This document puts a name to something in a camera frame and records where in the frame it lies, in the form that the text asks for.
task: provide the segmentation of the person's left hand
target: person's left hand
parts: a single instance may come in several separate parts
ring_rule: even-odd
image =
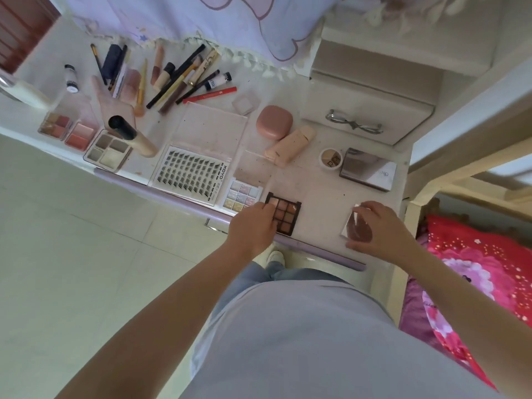
[[[274,213],[275,206],[263,202],[244,208],[231,220],[226,243],[241,249],[249,260],[260,255],[273,242],[277,230]]]

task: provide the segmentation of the pink cushion compact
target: pink cushion compact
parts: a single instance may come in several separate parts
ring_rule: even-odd
[[[279,106],[268,105],[257,118],[257,131],[271,140],[281,140],[288,134],[294,118],[292,113]]]

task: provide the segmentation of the bed frame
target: bed frame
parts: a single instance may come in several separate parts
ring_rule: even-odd
[[[437,193],[532,222],[532,186],[509,189],[479,178],[485,171],[532,154],[532,96],[526,97],[411,167],[404,222],[415,235]],[[390,266],[375,274],[371,294],[398,324],[408,275]]]

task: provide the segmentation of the person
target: person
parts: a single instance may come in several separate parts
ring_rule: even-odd
[[[237,214],[227,240],[127,322],[57,398],[155,398],[213,310],[184,399],[500,396],[399,331],[348,283],[284,270],[278,253],[264,271],[246,267],[272,243],[274,211],[257,203]],[[392,209],[368,201],[353,211],[372,238],[347,247],[416,277],[497,389],[529,397],[532,331],[417,244]]]

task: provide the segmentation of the brown eyeshadow palette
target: brown eyeshadow palette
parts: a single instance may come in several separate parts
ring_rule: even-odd
[[[301,210],[301,202],[294,203],[269,192],[266,196],[266,204],[273,204],[276,207],[273,219],[277,221],[277,232],[291,236]]]

